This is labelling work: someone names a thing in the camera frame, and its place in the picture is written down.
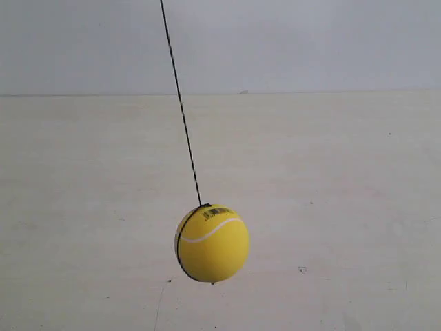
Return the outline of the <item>yellow tennis ball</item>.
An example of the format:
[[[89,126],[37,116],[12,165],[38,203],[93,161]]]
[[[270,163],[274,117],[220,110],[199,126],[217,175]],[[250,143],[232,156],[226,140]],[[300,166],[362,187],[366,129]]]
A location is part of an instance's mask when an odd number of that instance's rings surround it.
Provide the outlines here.
[[[215,284],[234,276],[249,254],[249,231],[240,215],[219,204],[189,211],[174,236],[174,252],[192,280]]]

